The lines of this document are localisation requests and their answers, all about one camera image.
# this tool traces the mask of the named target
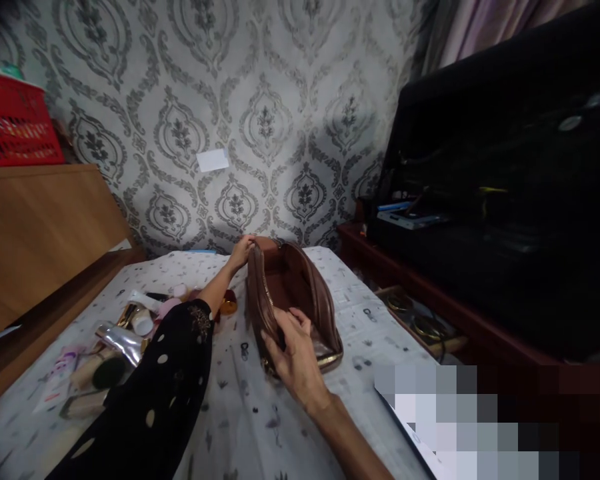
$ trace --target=wall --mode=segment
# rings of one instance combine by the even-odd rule
[[[228,251],[241,233],[334,247],[433,3],[12,0],[0,65],[46,88],[151,252]],[[230,167],[203,174],[195,154],[214,148]]]

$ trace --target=red plastic basket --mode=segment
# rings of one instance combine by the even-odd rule
[[[0,74],[0,167],[64,163],[45,91]]]

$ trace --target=pink curtain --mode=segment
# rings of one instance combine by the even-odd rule
[[[451,0],[456,1],[455,16],[446,19],[449,33],[441,50],[438,65],[446,67],[476,52],[512,38],[522,30],[542,25],[592,0]]]

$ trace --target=wooden tv stand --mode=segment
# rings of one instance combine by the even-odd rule
[[[360,269],[381,288],[402,285],[410,296],[462,330],[470,344],[488,351],[502,363],[563,365],[562,361],[532,347],[496,322],[450,297],[408,263],[392,258],[360,234],[361,225],[349,222],[337,227],[342,241],[340,258],[350,268]]]

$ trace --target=wooden furniture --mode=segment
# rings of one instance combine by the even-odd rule
[[[360,223],[345,223],[339,225],[337,230],[342,241],[340,258],[350,268],[359,268],[380,288],[402,285],[414,299],[430,306],[450,324],[462,330],[470,342],[488,350],[494,357],[506,363],[563,364],[450,297],[407,263],[393,259],[360,235]]]
[[[412,325],[410,325],[408,322],[405,322],[402,318],[400,318],[399,314],[396,314],[396,312],[389,308],[387,304],[387,298],[396,291],[404,291],[404,288],[402,288],[400,285],[394,285],[392,287],[377,290],[374,293],[378,298],[380,298],[380,300],[382,300],[382,302],[384,302],[385,305],[387,305],[387,310],[396,320],[396,322],[398,322],[402,328],[408,331],[409,334],[415,338],[418,343],[431,354],[432,357],[439,359],[443,352],[442,342],[426,341],[424,338],[418,335],[418,333],[412,328]],[[461,350],[467,344],[467,338],[458,332],[456,335],[453,335],[451,338],[445,340],[444,344],[445,353],[455,353],[458,350]]]
[[[109,252],[127,240],[130,249]],[[129,263],[144,260],[95,165],[0,168],[0,395]]]

